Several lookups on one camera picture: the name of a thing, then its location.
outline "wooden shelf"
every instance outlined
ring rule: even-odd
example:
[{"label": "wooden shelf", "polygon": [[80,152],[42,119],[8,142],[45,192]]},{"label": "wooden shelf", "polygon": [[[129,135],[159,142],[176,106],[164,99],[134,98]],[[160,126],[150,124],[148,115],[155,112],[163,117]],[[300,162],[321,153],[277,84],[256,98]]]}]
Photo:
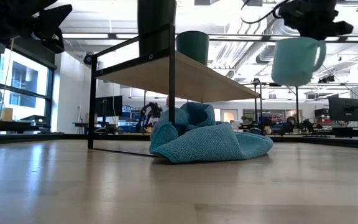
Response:
[{"label": "wooden shelf", "polygon": [[[176,52],[175,96],[202,103],[258,98],[259,94]],[[169,57],[135,65],[97,79],[168,94]]]}]

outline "doorway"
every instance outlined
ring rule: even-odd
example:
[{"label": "doorway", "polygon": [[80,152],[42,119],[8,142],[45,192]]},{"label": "doorway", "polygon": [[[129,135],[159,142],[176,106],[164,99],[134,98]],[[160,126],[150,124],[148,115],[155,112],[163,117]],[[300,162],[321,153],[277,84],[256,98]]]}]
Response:
[{"label": "doorway", "polygon": [[221,121],[229,122],[238,120],[238,110],[221,110]]}]

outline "white wall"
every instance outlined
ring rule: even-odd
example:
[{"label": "white wall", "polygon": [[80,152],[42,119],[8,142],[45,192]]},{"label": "white wall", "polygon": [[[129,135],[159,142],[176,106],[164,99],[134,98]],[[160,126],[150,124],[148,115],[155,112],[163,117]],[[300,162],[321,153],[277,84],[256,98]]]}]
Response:
[{"label": "white wall", "polygon": [[78,112],[89,113],[91,69],[64,52],[56,55],[53,83],[52,131],[73,134]]}]

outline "desk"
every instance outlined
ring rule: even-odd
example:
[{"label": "desk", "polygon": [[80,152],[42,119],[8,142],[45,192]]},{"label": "desk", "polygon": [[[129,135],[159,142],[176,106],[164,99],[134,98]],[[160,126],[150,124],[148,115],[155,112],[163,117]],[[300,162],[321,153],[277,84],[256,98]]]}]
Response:
[{"label": "desk", "polygon": [[[89,130],[88,123],[73,123],[73,124],[76,128],[83,128],[84,134],[88,133],[88,130]],[[97,124],[94,124],[95,127],[97,127],[97,125],[100,125],[102,128],[106,128],[107,130],[109,130],[109,129],[113,130],[114,133],[117,131],[115,124],[109,124],[109,123],[103,123],[103,122],[98,122]]]},{"label": "desk", "polygon": [[358,137],[358,127],[337,127],[333,128],[333,135],[340,137]]},{"label": "desk", "polygon": [[17,121],[1,121],[0,131],[14,131],[18,134],[23,134],[24,131],[45,131],[50,129],[50,126],[31,125],[31,122],[17,122]]}]

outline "cable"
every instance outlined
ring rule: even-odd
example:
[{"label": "cable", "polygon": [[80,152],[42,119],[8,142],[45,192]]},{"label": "cable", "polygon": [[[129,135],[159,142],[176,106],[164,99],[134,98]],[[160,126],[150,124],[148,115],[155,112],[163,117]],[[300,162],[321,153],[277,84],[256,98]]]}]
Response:
[{"label": "cable", "polygon": [[65,40],[66,43],[70,44],[71,49],[74,51],[75,54],[77,54],[78,58],[83,58],[83,56],[81,54],[79,54],[73,47],[73,44],[71,44],[71,41]]},{"label": "cable", "polygon": [[[15,40],[12,39],[12,42],[11,42],[11,53],[9,54],[9,63],[7,65],[7,71],[6,71],[6,77],[5,77],[5,85],[4,85],[4,94],[2,95],[2,102],[4,102],[4,99],[5,99],[5,93],[6,93],[6,83],[7,83],[7,76],[9,74],[9,69],[11,67],[11,60],[12,60],[12,51],[13,51],[13,45],[14,45],[14,42]],[[1,116],[2,116],[2,105],[1,105],[1,109],[0,109],[0,123],[1,123]]]},{"label": "cable", "polygon": [[99,132],[99,131],[101,131],[101,130],[105,130],[107,133],[109,132],[109,131],[107,130],[107,128],[98,128],[98,129],[96,129],[96,130],[94,130],[94,131],[97,133],[97,132]]},{"label": "cable", "polygon": [[[241,7],[241,12],[242,10],[245,8],[245,6],[250,2],[251,0],[247,0]],[[246,23],[246,24],[255,24],[255,23],[258,23],[264,19],[266,19],[269,15],[273,14],[273,17],[276,18],[276,19],[281,19],[281,17],[277,16],[276,14],[276,10],[278,8],[280,8],[282,5],[284,5],[285,3],[287,3],[289,0],[284,0],[282,1],[281,3],[277,4],[269,13],[267,13],[266,15],[264,15],[264,17],[258,19],[257,21],[253,21],[253,22],[248,22],[248,21],[245,21],[242,16],[241,16],[241,21],[243,23]]]}]

